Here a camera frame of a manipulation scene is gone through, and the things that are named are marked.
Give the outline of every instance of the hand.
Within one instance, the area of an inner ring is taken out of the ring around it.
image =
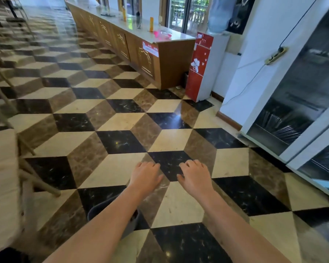
[[[180,185],[198,202],[214,192],[211,176],[205,164],[196,159],[180,163],[179,167],[184,174],[184,177],[177,174]]]
[[[160,170],[159,163],[153,162],[139,162],[136,164],[131,181],[128,185],[140,194],[141,199],[146,198],[163,179],[163,174],[158,175]]]

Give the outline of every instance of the yellow bottle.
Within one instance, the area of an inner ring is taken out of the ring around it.
[[[150,29],[149,29],[150,32],[153,32],[154,31],[154,18],[153,17],[150,17]]]
[[[127,20],[127,18],[126,18],[126,9],[124,8],[124,6],[122,8],[122,13],[123,13],[123,20],[126,21]]]

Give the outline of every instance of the brown baseboard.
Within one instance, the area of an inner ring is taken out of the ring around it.
[[[211,96],[214,97],[216,100],[219,100],[220,102],[223,102],[223,100],[224,100],[224,97],[222,97],[221,95],[219,95],[213,91],[211,91]]]
[[[236,121],[234,121],[233,119],[231,119],[230,117],[226,116],[225,114],[221,113],[220,111],[217,112],[216,116],[219,119],[222,119],[224,122],[226,122],[227,124],[231,125],[232,127],[234,127],[236,130],[240,131],[242,126],[240,124],[238,124]]]

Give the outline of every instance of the tiled floor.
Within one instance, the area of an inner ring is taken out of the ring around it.
[[[30,13],[39,14],[31,17],[38,38],[1,44],[15,53],[2,68],[17,93],[0,86],[20,112],[9,121],[37,156],[22,153],[62,190],[59,198],[35,193],[46,244],[59,247],[94,205],[126,187],[137,162],[154,161],[165,179],[141,203],[140,223],[112,262],[230,262],[210,219],[176,179],[180,162],[199,159],[222,198],[292,263],[329,263],[329,199],[237,138],[215,117],[218,101],[194,103],[183,90],[156,89],[77,32],[66,11]],[[13,262],[13,254],[6,249],[0,257]]]

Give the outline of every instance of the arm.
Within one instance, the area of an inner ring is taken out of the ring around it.
[[[213,189],[207,166],[197,159],[181,163],[184,177],[177,175],[183,188],[211,217],[234,263],[290,263],[254,228],[246,223]]]
[[[128,187],[109,206],[68,239],[44,263],[105,263],[140,202],[161,182],[160,165],[139,162]]]

